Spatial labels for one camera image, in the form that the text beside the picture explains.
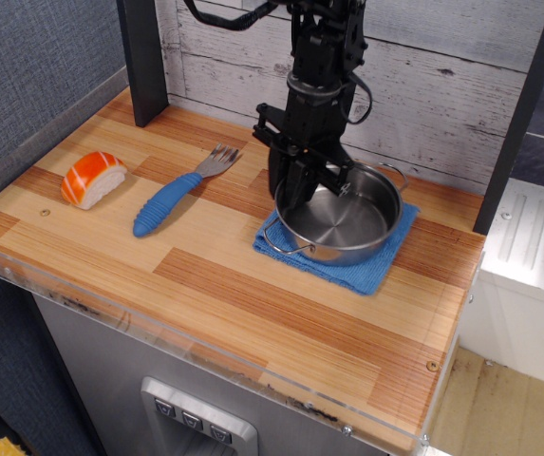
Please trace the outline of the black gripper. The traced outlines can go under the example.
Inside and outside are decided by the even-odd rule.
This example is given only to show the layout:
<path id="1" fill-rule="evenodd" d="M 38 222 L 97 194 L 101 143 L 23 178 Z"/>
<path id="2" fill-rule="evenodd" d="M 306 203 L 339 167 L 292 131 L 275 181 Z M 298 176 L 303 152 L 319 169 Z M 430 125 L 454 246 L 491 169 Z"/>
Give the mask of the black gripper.
<path id="1" fill-rule="evenodd" d="M 341 137 L 354 92 L 354 85 L 346 85 L 336 97 L 320 102 L 292 89 L 284 109 L 269 104 L 256 107 L 253 135 L 269 147 L 269 191 L 275 197 L 286 178 L 287 208 L 308 202 L 319 184 L 340 197 L 347 193 L 354 161 Z"/>

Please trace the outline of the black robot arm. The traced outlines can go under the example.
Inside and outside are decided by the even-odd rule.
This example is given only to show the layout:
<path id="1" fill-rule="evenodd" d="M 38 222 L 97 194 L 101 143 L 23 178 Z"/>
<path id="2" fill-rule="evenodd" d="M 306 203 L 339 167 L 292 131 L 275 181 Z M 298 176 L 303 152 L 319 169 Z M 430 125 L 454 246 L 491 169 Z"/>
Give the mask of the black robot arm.
<path id="1" fill-rule="evenodd" d="M 341 144 L 364 60 L 363 1 L 296 1 L 291 12 L 292 69 L 285 108 L 257 108 L 254 136 L 270 148 L 269 186 L 277 204 L 296 208 L 318 186 L 338 197 L 354 161 Z"/>

